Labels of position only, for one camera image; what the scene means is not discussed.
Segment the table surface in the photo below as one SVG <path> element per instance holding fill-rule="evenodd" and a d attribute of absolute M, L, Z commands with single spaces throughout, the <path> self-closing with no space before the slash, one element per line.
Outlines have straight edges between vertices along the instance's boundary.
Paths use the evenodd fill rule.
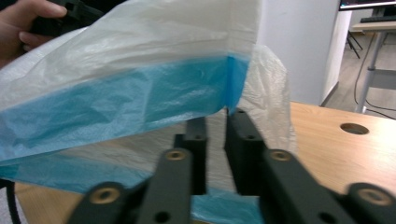
<path fill-rule="evenodd" d="M 351 183 L 367 182 L 396 195 L 396 121 L 340 110 L 291 103 L 298 158 L 323 186 L 346 192 Z M 368 129 L 343 131 L 344 123 Z M 17 196 L 30 224 L 64 223 L 81 195 L 17 184 Z"/>
<path fill-rule="evenodd" d="M 389 31 L 396 30 L 396 21 L 362 22 L 352 26 L 355 31 Z"/>

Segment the brass screw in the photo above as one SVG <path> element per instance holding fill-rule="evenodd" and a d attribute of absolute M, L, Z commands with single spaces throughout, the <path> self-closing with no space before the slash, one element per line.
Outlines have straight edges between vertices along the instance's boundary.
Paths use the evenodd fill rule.
<path fill-rule="evenodd" d="M 271 152 L 271 157 L 276 161 L 289 161 L 291 159 L 290 154 L 283 151 Z"/>
<path fill-rule="evenodd" d="M 166 153 L 166 159 L 169 161 L 181 161 L 186 157 L 186 154 L 182 151 L 170 151 Z"/>
<path fill-rule="evenodd" d="M 360 189 L 359 196 L 369 203 L 381 206 L 388 206 L 392 204 L 391 198 L 384 192 L 377 189 Z"/>
<path fill-rule="evenodd" d="M 120 192 L 113 188 L 102 188 L 95 191 L 91 197 L 91 203 L 112 203 L 120 197 Z"/>

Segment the hand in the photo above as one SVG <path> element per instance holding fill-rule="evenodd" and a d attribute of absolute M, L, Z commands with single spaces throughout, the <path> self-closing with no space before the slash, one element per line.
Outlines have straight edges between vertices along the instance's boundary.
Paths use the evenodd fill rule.
<path fill-rule="evenodd" d="M 29 33 L 35 18 L 61 18 L 66 8 L 47 0 L 18 0 L 0 11 L 0 68 L 51 37 Z"/>

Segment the translucent plastic sheet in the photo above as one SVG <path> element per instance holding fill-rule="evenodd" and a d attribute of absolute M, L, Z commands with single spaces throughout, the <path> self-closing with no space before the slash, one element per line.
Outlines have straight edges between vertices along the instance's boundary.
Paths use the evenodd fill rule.
<path fill-rule="evenodd" d="M 36 63 L 10 64 L 0 73 L 0 161 L 233 110 L 259 3 L 131 0 L 30 53 L 44 56 Z"/>
<path fill-rule="evenodd" d="M 259 3 L 131 0 L 5 67 L 0 176 L 80 193 L 132 187 L 183 120 L 207 117 L 209 192 L 193 198 L 193 216 L 262 223 L 257 199 L 233 193 L 222 110 L 239 102 L 269 147 L 296 152 L 286 69 L 253 45 Z"/>

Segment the desk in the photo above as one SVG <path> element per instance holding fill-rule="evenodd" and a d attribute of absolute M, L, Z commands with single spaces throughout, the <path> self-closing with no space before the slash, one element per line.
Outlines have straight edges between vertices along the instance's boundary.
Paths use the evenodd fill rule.
<path fill-rule="evenodd" d="M 291 104 L 299 159 L 330 189 L 346 192 L 369 182 L 396 195 L 396 121 L 313 105 Z M 365 126 L 368 134 L 341 130 L 342 123 Z M 18 184 L 17 196 L 30 224 L 64 223 L 81 198 L 76 193 Z"/>
<path fill-rule="evenodd" d="M 365 32 L 378 32 L 378 38 L 375 41 L 375 49 L 370 65 L 367 68 L 367 77 L 364 79 L 363 88 L 361 90 L 361 97 L 358 100 L 355 112 L 362 113 L 364 102 L 370 87 L 396 90 L 396 71 L 379 70 L 375 68 L 376 58 L 381 49 L 386 32 L 396 30 L 396 21 L 382 21 L 382 22 L 367 22 L 358 23 L 353 26 L 354 30 Z"/>

